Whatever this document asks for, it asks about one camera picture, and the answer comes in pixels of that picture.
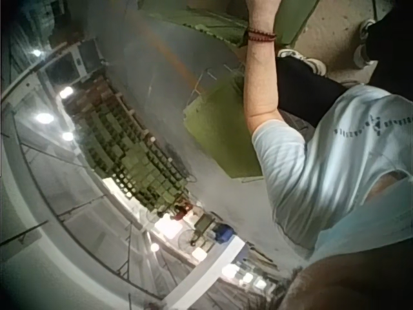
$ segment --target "hand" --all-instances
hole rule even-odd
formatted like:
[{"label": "hand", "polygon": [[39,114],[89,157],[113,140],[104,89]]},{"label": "hand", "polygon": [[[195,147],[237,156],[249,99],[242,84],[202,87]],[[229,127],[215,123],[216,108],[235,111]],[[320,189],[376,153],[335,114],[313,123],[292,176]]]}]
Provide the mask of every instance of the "hand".
[{"label": "hand", "polygon": [[281,0],[247,0],[250,26],[272,32],[280,2]]}]

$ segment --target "green board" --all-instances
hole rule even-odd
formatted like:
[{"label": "green board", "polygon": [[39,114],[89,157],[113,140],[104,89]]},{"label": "green board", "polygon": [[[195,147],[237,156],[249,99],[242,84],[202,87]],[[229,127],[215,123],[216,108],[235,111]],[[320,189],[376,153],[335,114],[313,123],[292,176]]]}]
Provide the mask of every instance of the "green board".
[{"label": "green board", "polygon": [[236,47],[247,43],[244,33],[248,23],[230,15],[187,8],[151,12],[150,16],[198,30]]},{"label": "green board", "polygon": [[[318,1],[284,0],[281,2],[274,26],[278,45],[294,45]],[[152,17],[196,29],[236,47],[247,43],[245,40],[245,30],[248,26],[246,20],[221,11],[185,8],[186,2],[185,0],[146,0],[141,1],[139,7]],[[245,2],[239,2],[237,5],[245,5]]]},{"label": "green board", "polygon": [[185,110],[184,124],[231,178],[262,176],[243,112],[243,76],[222,80]]}]

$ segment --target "light fixture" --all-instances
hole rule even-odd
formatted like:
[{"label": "light fixture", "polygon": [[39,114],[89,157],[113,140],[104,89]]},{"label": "light fixture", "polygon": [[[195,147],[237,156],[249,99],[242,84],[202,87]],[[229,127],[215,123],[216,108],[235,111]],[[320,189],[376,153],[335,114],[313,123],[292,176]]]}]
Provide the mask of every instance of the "light fixture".
[{"label": "light fixture", "polygon": [[151,244],[151,245],[150,245],[150,250],[151,250],[152,252],[158,252],[158,251],[159,251],[159,244],[157,244],[157,243]]},{"label": "light fixture", "polygon": [[222,274],[228,279],[235,278],[235,275],[238,271],[239,267],[237,265],[234,265],[233,263],[230,263],[229,265],[226,265],[224,268],[222,268]]},{"label": "light fixture", "polygon": [[202,262],[205,258],[207,258],[207,252],[202,250],[200,247],[197,247],[194,252],[192,252],[192,256],[198,260],[198,262]]},{"label": "light fixture", "polygon": [[246,274],[244,275],[244,278],[242,279],[242,281],[243,281],[244,283],[250,283],[250,282],[252,281],[252,279],[254,279],[254,276],[253,276],[252,274],[250,274],[250,273],[246,273]]},{"label": "light fixture", "polygon": [[60,93],[60,98],[66,99],[68,96],[73,94],[73,88],[70,86],[65,87]]},{"label": "light fixture", "polygon": [[72,134],[71,132],[65,132],[65,133],[62,134],[62,138],[63,138],[65,141],[73,141],[74,136],[73,136],[73,134]]},{"label": "light fixture", "polygon": [[154,226],[168,239],[174,239],[182,229],[182,224],[178,221],[171,220],[170,215],[167,213],[158,220]]},{"label": "light fixture", "polygon": [[33,51],[32,51],[32,54],[33,54],[34,56],[36,56],[36,57],[40,57],[41,54],[42,54],[42,51],[41,51],[41,50],[33,50]]},{"label": "light fixture", "polygon": [[35,118],[39,123],[42,124],[50,124],[54,120],[53,115],[49,113],[39,113]]},{"label": "light fixture", "polygon": [[254,285],[258,289],[264,289],[267,286],[267,283],[264,280],[259,279]]}]

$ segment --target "beaded bracelet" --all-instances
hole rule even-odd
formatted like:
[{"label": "beaded bracelet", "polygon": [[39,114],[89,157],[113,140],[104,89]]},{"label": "beaded bracelet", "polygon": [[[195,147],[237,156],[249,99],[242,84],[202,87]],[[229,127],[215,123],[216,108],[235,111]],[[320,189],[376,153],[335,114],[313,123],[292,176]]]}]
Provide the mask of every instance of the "beaded bracelet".
[{"label": "beaded bracelet", "polygon": [[264,31],[260,31],[257,29],[253,29],[253,28],[248,28],[248,33],[249,34],[258,34],[261,36],[265,36],[265,37],[276,37],[276,34],[272,33],[272,32],[264,32]]},{"label": "beaded bracelet", "polygon": [[275,37],[254,37],[248,36],[248,40],[255,41],[255,42],[274,42],[276,40]]}]

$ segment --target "white sneaker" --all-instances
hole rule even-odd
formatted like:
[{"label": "white sneaker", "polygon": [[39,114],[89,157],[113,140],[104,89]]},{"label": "white sneaker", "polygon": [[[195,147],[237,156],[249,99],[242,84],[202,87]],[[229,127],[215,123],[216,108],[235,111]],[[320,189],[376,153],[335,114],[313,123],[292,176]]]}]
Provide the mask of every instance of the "white sneaker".
[{"label": "white sneaker", "polygon": [[365,45],[365,42],[368,37],[368,28],[374,23],[376,23],[374,19],[367,19],[363,21],[359,27],[359,37],[360,37],[361,44],[354,51],[353,61],[354,61],[354,64],[360,69],[363,69],[367,66],[371,66],[374,64],[374,61],[369,60],[367,56],[366,45]]},{"label": "white sneaker", "polygon": [[364,43],[367,40],[368,37],[368,28],[375,24],[376,21],[374,19],[366,19],[365,21],[363,21],[360,24],[359,27],[359,37],[360,37],[360,41],[361,43]]},{"label": "white sneaker", "polygon": [[311,68],[311,70],[319,76],[325,76],[327,74],[327,67],[322,61],[318,59],[314,59],[314,58],[307,58],[301,55],[296,50],[292,50],[290,48],[284,48],[280,50],[277,54],[277,57],[280,57],[280,58],[287,57],[287,56],[291,56],[298,60],[304,61]]},{"label": "white sneaker", "polygon": [[354,51],[353,55],[354,64],[359,68],[363,69],[367,66],[374,64],[373,60],[370,60],[367,56],[366,45],[359,45]]}]

